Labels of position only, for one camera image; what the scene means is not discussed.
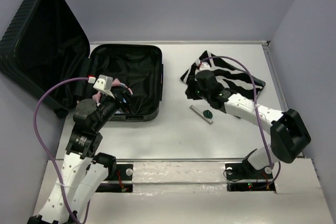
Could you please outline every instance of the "black suitcase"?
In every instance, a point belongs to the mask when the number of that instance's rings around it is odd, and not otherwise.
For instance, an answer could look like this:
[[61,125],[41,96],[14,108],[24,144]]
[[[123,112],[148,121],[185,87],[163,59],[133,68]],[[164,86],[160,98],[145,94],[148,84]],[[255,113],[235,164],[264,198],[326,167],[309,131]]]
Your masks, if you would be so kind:
[[[104,44],[90,55],[90,44],[65,0],[23,0],[0,41],[0,70],[40,98],[55,84],[74,77],[104,74],[128,85],[135,114],[116,121],[149,121],[159,113],[163,64],[158,47]],[[72,82],[52,92],[45,103],[58,117],[92,98],[91,84]]]

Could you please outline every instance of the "light purple wall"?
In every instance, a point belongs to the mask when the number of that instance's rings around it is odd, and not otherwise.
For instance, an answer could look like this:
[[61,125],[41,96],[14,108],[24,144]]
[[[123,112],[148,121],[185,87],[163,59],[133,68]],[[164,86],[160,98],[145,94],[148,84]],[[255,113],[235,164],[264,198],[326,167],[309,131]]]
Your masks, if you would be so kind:
[[295,0],[270,49],[287,102],[311,134],[305,153],[336,222],[336,0]]
[[[0,37],[22,0],[0,0]],[[27,223],[33,213],[47,156],[33,130],[37,100],[0,74],[0,223]],[[41,135],[55,153],[62,121],[42,107]]]
[[91,41],[271,40],[294,0],[66,0]]

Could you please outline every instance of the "white table surface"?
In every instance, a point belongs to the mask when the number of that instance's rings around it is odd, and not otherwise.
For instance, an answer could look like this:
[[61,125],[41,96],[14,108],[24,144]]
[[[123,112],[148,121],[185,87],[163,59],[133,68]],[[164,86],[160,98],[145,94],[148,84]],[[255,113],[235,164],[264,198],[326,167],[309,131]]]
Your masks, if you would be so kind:
[[[242,158],[262,146],[259,129],[241,119],[215,111],[205,101],[188,100],[181,75],[205,50],[242,62],[257,78],[266,82],[258,102],[280,109],[271,74],[261,45],[155,45],[164,63],[163,101],[151,122],[108,122],[100,131],[103,140],[97,152],[117,159]],[[210,109],[212,125],[189,109]],[[72,114],[66,118],[56,159],[63,159],[73,127]]]
[[[223,163],[169,164],[166,171],[167,163],[134,163],[133,193],[94,194],[86,223],[333,223],[310,159],[282,164],[277,193],[227,192]],[[48,199],[55,180],[49,161],[34,215]]]

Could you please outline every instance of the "white connector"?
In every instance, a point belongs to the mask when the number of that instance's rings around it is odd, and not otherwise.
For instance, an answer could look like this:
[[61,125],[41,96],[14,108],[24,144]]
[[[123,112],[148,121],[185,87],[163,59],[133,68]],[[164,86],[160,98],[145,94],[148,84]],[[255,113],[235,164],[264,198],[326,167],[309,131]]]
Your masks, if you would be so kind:
[[111,92],[112,83],[113,83],[112,77],[104,76],[101,74],[96,80],[95,84],[93,85],[93,88],[98,90],[102,94],[105,94],[105,95],[108,95],[114,98],[114,95]]
[[211,70],[211,67],[208,62],[201,62],[201,65],[198,68],[200,71]]
[[94,84],[95,82],[96,82],[96,77],[94,77],[94,76],[89,76],[89,80],[88,80],[88,83],[90,83],[90,84]]

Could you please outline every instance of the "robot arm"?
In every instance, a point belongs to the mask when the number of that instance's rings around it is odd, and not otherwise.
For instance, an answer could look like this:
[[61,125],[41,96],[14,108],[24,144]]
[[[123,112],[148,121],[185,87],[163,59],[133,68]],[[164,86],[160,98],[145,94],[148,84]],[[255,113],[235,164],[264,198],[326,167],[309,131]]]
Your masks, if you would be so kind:
[[[196,82],[188,84],[188,99],[204,99],[214,109],[258,125],[254,103],[234,90],[224,88],[217,82],[214,73],[206,68],[200,69],[195,79]],[[267,148],[272,163],[292,163],[311,141],[299,113],[292,109],[284,112],[259,104],[257,106],[262,129],[271,136],[271,144]],[[252,151],[243,161],[246,171],[260,170],[268,165],[265,147]]]
[[[115,173],[115,157],[104,153],[95,155],[102,140],[99,131],[119,109],[127,113],[133,112],[134,108],[128,102],[129,90],[116,88],[111,91],[112,82],[113,79],[107,76],[89,78],[89,83],[94,83],[93,87],[104,97],[100,104],[92,99],[84,99],[77,104],[73,117],[75,125],[60,167],[63,182],[61,184],[59,179],[56,180],[47,202],[38,216],[29,219],[28,224],[74,223],[66,204],[80,219],[101,182]],[[62,187],[67,202],[63,200]]]

